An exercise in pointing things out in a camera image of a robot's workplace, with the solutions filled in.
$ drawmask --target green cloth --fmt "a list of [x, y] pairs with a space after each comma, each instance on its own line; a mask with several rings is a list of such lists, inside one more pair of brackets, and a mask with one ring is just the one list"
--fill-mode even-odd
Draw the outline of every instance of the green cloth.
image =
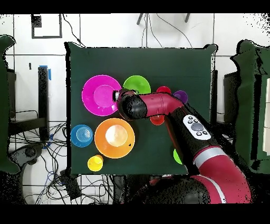
[[270, 174], [269, 156], [263, 151], [266, 84], [267, 79], [270, 78], [270, 50], [249, 40], [240, 42], [238, 49], [238, 54], [233, 57], [233, 60], [237, 64], [238, 75], [242, 82], [237, 90], [239, 110], [235, 125], [235, 149], [253, 172]]
[[0, 60], [0, 171], [10, 174], [16, 174], [20, 168], [7, 157], [9, 147], [8, 122], [9, 122], [9, 99], [8, 82], [5, 62], [5, 51], [13, 46], [15, 40], [8, 35], [0, 36], [0, 54], [3, 56]]
[[[214, 44], [205, 49], [81, 48], [72, 42], [71, 128], [88, 125], [93, 132], [108, 118], [121, 118], [118, 112], [99, 117], [87, 111], [81, 91], [87, 80], [98, 74], [114, 77], [120, 85], [131, 75], [145, 77], [155, 92], [168, 86], [172, 92], [184, 90], [189, 103], [209, 121], [211, 56]], [[87, 167], [91, 156], [100, 154], [94, 141], [85, 148], [71, 143], [71, 172], [74, 174], [186, 174], [186, 168], [173, 158], [173, 145], [165, 124], [155, 126], [150, 119], [128, 121], [135, 132], [132, 151], [120, 159], [103, 156], [103, 168], [92, 172]]]

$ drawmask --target yellow cup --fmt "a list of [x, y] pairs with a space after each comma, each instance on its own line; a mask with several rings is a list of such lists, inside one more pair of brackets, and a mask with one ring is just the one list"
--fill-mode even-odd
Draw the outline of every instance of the yellow cup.
[[91, 171], [100, 171], [101, 168], [103, 167], [103, 158], [101, 155], [95, 155], [92, 156], [88, 162], [87, 162], [87, 166], [89, 168], [89, 170]]

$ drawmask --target red cup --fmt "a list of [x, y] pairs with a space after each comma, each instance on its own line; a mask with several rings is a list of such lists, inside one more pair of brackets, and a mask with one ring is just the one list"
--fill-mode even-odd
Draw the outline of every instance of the red cup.
[[167, 86], [161, 86], [161, 87], [159, 87], [159, 88], [157, 89], [157, 92], [167, 92], [167, 93], [171, 94], [171, 90], [170, 90], [170, 88], [167, 87]]
[[156, 116], [150, 117], [150, 121], [154, 125], [162, 125], [164, 122], [164, 115], [156, 115]]

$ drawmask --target blue cup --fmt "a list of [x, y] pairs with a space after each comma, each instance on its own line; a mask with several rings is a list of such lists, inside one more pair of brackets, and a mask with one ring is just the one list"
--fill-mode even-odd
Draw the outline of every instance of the blue cup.
[[90, 145], [93, 141], [93, 131], [87, 125], [73, 127], [70, 136], [72, 143], [80, 148]]

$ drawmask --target green cup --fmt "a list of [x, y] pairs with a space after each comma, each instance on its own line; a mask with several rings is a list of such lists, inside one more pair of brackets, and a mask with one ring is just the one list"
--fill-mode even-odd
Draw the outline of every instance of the green cup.
[[149, 82], [143, 76], [130, 76], [123, 85], [124, 89], [135, 90], [137, 94], [150, 94]]
[[173, 157], [175, 158], [175, 161], [179, 164], [182, 164], [181, 159], [179, 158], [179, 155], [176, 152], [176, 149], [173, 151]]

